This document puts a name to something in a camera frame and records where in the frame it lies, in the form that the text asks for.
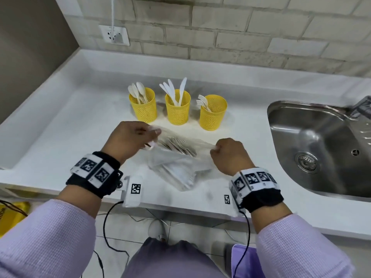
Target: bag of plastic forks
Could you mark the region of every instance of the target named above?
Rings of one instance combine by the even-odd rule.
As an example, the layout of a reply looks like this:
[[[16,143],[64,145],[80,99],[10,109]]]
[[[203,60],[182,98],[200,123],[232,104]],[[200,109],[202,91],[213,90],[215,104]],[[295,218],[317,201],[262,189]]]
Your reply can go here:
[[[180,136],[163,127],[151,126],[151,129],[162,132],[151,144],[148,166],[178,190],[192,190],[202,176],[215,168],[210,156],[215,145]]]

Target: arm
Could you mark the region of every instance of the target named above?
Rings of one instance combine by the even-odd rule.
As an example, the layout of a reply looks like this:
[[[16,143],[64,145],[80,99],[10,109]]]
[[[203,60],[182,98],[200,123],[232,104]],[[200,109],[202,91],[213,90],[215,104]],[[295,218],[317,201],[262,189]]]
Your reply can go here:
[[[122,165],[159,135],[143,122],[121,122],[102,151]],[[95,244],[95,217],[101,198],[67,185],[0,239],[0,277],[77,278]]]
[[[222,139],[211,151],[217,168],[233,176],[254,168],[241,142]],[[351,277],[350,259],[300,216],[292,214],[282,202],[263,206],[251,213],[257,236],[257,253],[267,278]]]

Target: purple plastic container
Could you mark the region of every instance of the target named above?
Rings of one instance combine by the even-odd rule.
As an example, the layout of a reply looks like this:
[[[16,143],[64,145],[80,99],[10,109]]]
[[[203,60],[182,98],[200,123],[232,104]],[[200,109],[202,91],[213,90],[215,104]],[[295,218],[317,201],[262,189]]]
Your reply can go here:
[[[240,261],[244,251],[245,245],[235,244],[231,250],[231,277],[233,278],[234,270]],[[236,278],[265,278],[259,258],[257,256],[256,248],[248,247],[243,260],[237,268]]]

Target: yellow cup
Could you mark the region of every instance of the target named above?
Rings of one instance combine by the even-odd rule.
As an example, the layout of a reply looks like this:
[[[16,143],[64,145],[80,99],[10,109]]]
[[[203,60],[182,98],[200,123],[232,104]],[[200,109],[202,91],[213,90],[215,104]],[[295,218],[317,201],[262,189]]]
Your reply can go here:
[[[137,119],[139,121],[150,123],[155,121],[157,118],[155,92],[150,88],[146,88],[146,97],[148,103],[138,104],[137,99],[129,94],[131,106],[134,109]]]
[[[215,131],[219,128],[223,120],[225,111],[227,110],[227,101],[216,94],[206,96],[208,107],[212,112],[209,112],[205,107],[201,106],[200,126],[207,131]]]
[[[179,89],[175,90],[175,100],[179,101]],[[173,125],[183,125],[188,121],[189,104],[191,96],[184,91],[181,106],[174,106],[173,100],[169,95],[165,95],[167,118]]]

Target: waffle-textured sleeve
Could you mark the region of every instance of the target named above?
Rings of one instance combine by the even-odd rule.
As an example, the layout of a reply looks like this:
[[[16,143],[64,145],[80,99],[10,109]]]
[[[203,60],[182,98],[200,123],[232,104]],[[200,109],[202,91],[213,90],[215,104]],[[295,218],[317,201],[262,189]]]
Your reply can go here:
[[[78,278],[95,245],[95,219],[49,200],[0,239],[1,278]]]
[[[262,229],[256,247],[266,278],[348,278],[354,270],[344,252],[298,215]]]

